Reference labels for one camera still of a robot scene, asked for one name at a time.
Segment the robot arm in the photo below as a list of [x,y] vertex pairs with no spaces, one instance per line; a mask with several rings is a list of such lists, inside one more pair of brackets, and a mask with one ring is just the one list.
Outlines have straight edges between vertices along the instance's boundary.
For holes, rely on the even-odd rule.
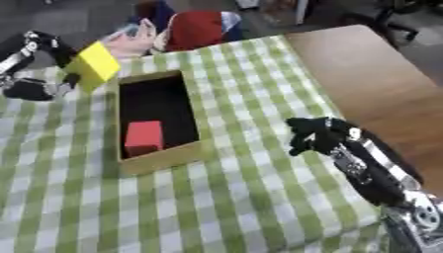
[[421,189],[423,179],[371,132],[333,118],[288,119],[290,154],[312,150],[333,159],[354,189],[382,206],[383,222],[403,252],[443,252],[443,204]]
[[19,98],[31,101],[49,101],[62,97],[71,91],[80,77],[68,73],[59,85],[49,85],[42,80],[32,78],[15,78],[17,71],[30,65],[34,54],[42,50],[47,52],[63,68],[77,54],[60,38],[41,33],[27,32],[23,35],[10,37],[0,43],[0,88],[9,98]]

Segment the yellow block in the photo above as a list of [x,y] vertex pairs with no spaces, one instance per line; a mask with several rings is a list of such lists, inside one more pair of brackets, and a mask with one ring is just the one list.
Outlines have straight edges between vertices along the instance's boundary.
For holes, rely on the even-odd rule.
[[100,42],[80,51],[64,68],[66,73],[80,75],[78,85],[87,93],[108,82],[119,70],[119,63]]

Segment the red cube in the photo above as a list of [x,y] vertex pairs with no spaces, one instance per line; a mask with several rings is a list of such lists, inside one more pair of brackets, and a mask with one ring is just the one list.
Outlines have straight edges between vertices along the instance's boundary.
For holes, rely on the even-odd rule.
[[125,149],[130,157],[163,149],[161,122],[135,122],[128,126]]

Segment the open box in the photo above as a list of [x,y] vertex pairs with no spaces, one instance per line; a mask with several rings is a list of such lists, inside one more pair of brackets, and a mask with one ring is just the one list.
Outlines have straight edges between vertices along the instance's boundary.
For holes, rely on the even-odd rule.
[[[202,159],[202,147],[180,71],[131,76],[117,89],[117,155],[125,173],[143,174]],[[130,122],[161,121],[163,150],[129,157]]]

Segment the gingham tablecloth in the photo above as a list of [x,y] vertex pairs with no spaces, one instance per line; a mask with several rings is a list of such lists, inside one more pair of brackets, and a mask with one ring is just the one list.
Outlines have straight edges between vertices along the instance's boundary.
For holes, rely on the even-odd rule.
[[285,119],[339,115],[283,37],[128,60],[120,76],[179,68],[207,159],[140,177],[116,162],[111,84],[0,99],[1,252],[383,250],[379,211],[331,161],[287,154]]

